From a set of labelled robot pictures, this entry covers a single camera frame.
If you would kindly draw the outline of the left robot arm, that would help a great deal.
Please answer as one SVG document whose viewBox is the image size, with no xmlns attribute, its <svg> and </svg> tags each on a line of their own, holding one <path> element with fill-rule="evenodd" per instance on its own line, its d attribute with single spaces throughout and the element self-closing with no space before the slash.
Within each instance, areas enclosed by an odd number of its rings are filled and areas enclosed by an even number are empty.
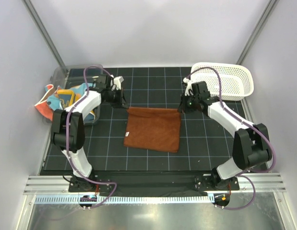
<svg viewBox="0 0 297 230">
<path fill-rule="evenodd" d="M 53 113 L 51 126 L 51 143 L 66 156 L 72 176 L 69 192 L 92 192 L 102 186 L 107 191 L 115 190 L 116 182 L 98 181 L 95 171 L 89 163 L 85 150 L 84 120 L 90 112 L 102 103 L 114 108 L 128 109 L 121 84 L 122 76 L 100 75 L 93 83 L 84 83 L 83 95 L 65 109 Z"/>
</svg>

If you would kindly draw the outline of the brown towel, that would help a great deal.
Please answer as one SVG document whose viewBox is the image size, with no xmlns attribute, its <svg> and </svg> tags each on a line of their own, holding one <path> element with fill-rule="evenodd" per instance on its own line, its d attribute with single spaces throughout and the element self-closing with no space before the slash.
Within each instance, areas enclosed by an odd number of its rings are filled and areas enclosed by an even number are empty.
<svg viewBox="0 0 297 230">
<path fill-rule="evenodd" d="M 124 146 L 176 153 L 181 117 L 176 109 L 130 107 Z"/>
</svg>

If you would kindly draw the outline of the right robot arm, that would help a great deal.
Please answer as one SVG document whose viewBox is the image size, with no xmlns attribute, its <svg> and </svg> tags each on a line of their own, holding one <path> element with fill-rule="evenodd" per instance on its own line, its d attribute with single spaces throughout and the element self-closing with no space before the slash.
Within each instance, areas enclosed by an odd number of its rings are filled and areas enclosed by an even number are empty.
<svg viewBox="0 0 297 230">
<path fill-rule="evenodd" d="M 185 91 L 178 108 L 180 113 L 199 111 L 220 124 L 234 139 L 232 156 L 211 170 L 210 183 L 222 190 L 236 175 L 273 158 L 268 130 L 264 124 L 254 124 L 231 110 L 217 96 L 211 96 L 204 81 L 184 79 Z"/>
</svg>

